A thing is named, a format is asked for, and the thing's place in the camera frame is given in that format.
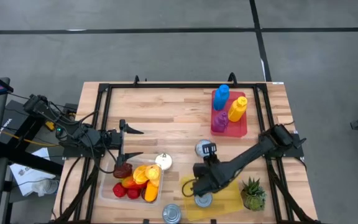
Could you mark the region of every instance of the wooden table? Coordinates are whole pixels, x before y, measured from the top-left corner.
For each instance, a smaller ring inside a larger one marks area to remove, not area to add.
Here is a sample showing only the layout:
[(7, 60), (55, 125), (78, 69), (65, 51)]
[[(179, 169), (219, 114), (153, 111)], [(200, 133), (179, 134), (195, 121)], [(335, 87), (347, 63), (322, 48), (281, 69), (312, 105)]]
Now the wooden table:
[[(77, 119), (83, 118), (94, 110), (98, 85), (98, 82), (84, 83)], [(284, 84), (267, 83), (267, 87), (275, 123), (292, 122), (293, 118)], [(163, 223), (162, 210), (169, 203), (181, 206), (183, 214), (181, 222), (188, 223), (181, 194), (180, 179), (192, 174), (192, 167), (195, 162), (202, 162), (202, 159), (197, 157), (194, 152), (195, 144), (200, 139), (211, 139), (218, 146), (219, 159), (227, 161), (256, 144), (260, 132), (252, 89), (236, 88), (232, 91), (243, 91), (248, 98), (248, 133), (242, 139), (212, 136), (209, 126), (212, 91), (213, 89), (202, 88), (113, 89), (107, 128), (118, 129), (118, 121), (125, 119), (131, 127), (145, 133), (143, 135), (127, 134), (124, 142), (125, 152), (142, 151), (144, 154), (140, 155), (139, 158), (146, 159), (154, 159), (157, 154), (166, 152), (172, 156), (173, 165), (164, 174), (160, 205), (150, 208), (127, 206), (100, 198), (100, 184), (104, 175), (100, 172), (92, 223), (142, 223), (145, 218), (149, 219), (150, 223)], [(265, 126), (268, 127), (262, 93), (259, 93), (258, 97), (260, 97), (262, 103)], [(105, 99), (106, 94), (102, 98), (97, 128), (100, 128)], [(86, 120), (86, 123), (91, 123), (91, 117)], [(294, 131), (294, 124), (288, 125), (287, 129)], [(62, 181), (66, 179), (67, 172), (74, 160), (69, 159), (65, 162)], [(104, 157), (101, 161), (101, 167), (107, 167), (110, 160), (111, 157)], [(81, 159), (77, 163), (68, 179), (63, 199), (63, 210), (78, 192), (83, 161), (84, 159)], [(283, 163), (290, 193), (306, 214), (317, 219), (305, 168), (299, 161), (292, 158), (284, 158)], [(237, 181), (240, 183), (241, 180), (247, 180), (249, 177), (260, 178), (261, 185), (266, 190), (265, 210), (251, 212), (245, 208), (239, 212), (213, 217), (217, 219), (218, 223), (275, 223), (264, 159), (259, 158), (246, 166)], [(59, 186), (53, 209), (57, 215), (62, 185)], [(281, 193), (279, 193), (279, 199), (282, 217), (287, 219)], [(81, 219), (85, 218), (87, 204), (88, 193), (82, 203)], [(210, 219), (199, 220), (198, 222), (210, 223)]]

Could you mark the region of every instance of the succulent plant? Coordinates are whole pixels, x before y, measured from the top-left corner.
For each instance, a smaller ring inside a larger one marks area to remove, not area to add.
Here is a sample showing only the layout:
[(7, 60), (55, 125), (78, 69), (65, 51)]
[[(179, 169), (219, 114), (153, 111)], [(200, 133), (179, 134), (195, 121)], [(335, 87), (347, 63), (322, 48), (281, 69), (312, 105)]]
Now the succulent plant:
[(259, 180), (255, 181), (249, 177), (248, 185), (242, 182), (244, 188), (241, 191), (241, 198), (244, 206), (252, 211), (261, 211), (265, 208), (266, 193), (259, 186)]

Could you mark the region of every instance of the concrete floor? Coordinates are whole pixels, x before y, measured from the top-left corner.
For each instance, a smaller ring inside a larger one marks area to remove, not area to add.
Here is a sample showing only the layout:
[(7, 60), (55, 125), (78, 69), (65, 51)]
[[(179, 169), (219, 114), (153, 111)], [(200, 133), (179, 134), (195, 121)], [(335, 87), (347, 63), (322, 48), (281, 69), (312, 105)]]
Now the concrete floor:
[[(257, 0), (268, 27), (358, 27), (358, 1)], [(0, 29), (252, 27), (240, 0), (0, 0)], [(285, 82), (319, 219), (358, 223), (358, 32), (264, 33)], [(263, 81), (254, 33), (0, 35), (0, 76), (15, 93), (78, 102), (84, 81)], [(53, 198), (14, 204), (12, 222), (47, 222)]]

